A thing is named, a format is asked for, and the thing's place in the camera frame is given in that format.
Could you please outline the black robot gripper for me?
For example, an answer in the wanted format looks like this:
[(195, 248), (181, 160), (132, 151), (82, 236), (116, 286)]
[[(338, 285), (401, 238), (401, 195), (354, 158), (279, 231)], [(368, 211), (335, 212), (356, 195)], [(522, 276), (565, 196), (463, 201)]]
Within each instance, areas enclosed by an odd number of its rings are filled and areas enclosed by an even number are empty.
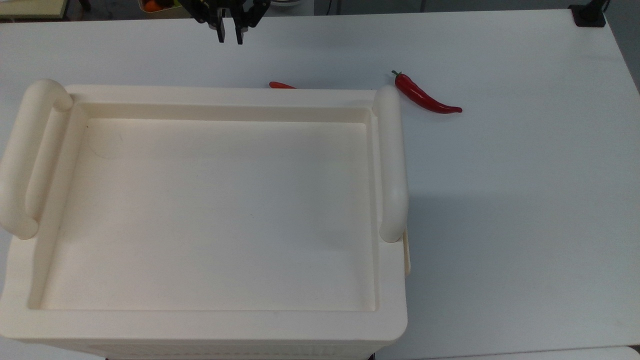
[(271, 6), (270, 0), (252, 0), (247, 8), (245, 0), (179, 0), (178, 3), (197, 22), (215, 27), (219, 43), (226, 40), (224, 18), (230, 14), (238, 44), (243, 44), (245, 28), (256, 27)]

